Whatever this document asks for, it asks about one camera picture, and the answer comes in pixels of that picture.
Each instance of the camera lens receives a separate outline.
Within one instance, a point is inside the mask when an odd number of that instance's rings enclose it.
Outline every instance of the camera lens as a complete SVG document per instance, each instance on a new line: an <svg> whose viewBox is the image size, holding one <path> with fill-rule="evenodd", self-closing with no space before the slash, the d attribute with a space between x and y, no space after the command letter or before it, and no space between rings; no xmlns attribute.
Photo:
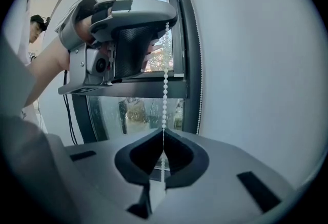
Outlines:
<svg viewBox="0 0 328 224"><path fill-rule="evenodd" d="M104 72L106 68L106 61L105 59L101 58L97 61L97 64L96 64L96 70L98 73L102 73Z"/></svg>

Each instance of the glass pane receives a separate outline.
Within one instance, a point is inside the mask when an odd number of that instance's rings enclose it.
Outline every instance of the glass pane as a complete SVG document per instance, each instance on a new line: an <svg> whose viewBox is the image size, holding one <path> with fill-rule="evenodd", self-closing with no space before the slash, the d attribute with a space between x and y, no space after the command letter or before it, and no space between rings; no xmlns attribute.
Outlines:
<svg viewBox="0 0 328 224"><path fill-rule="evenodd" d="M169 43L165 46L164 37L159 39L155 45L162 45L161 48L153 51L151 53L151 58L149 59L145 72L153 72L153 71L163 71L164 70L164 63L163 63L163 55L165 51L169 54L169 70L173 70L173 53L172 53L172 32L169 31Z"/></svg>
<svg viewBox="0 0 328 224"><path fill-rule="evenodd" d="M89 96L90 115L101 121L109 139L160 128L163 111L162 98L132 98ZM183 99L167 99L167 127L182 130Z"/></svg>

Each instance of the black slot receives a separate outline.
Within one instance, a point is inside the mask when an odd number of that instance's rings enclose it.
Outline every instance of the black slot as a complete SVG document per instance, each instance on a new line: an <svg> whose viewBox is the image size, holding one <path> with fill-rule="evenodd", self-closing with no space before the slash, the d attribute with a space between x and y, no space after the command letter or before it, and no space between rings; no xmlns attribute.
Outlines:
<svg viewBox="0 0 328 224"><path fill-rule="evenodd" d="M86 151L86 152L70 155L70 157L73 161L77 161L77 160L80 160L83 158L87 158L89 156L94 156L95 154L96 154L96 152L94 152L94 151Z"/></svg>
<svg viewBox="0 0 328 224"><path fill-rule="evenodd" d="M274 208L281 202L253 172L243 172L238 174L237 177L254 198L263 213Z"/></svg>

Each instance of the black gripper pad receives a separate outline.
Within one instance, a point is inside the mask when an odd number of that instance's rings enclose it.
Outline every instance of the black gripper pad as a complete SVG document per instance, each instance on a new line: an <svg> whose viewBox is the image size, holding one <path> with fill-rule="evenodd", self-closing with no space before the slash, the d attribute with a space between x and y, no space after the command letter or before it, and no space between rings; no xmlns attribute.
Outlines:
<svg viewBox="0 0 328 224"><path fill-rule="evenodd" d="M120 30L116 44L115 79L140 73L149 43L154 35L151 26Z"/></svg>

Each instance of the black cable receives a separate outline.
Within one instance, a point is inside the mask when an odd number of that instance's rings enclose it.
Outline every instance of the black cable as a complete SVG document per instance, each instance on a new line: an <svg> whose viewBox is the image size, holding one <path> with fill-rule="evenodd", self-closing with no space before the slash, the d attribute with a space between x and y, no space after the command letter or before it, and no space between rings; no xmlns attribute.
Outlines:
<svg viewBox="0 0 328 224"><path fill-rule="evenodd" d="M64 71L64 85L66 85L66 83L67 83L67 70ZM75 134L74 134L73 125L72 125L72 117L71 117L71 111L70 111L70 106L69 106L69 103L68 103L67 95L66 94L63 95L63 98L64 98L64 103L65 103L65 106L66 106L66 110L67 110L68 124L69 124L69 127L70 127L71 138L72 138L73 144L77 145L77 141L76 141L76 137L75 137Z"/></svg>

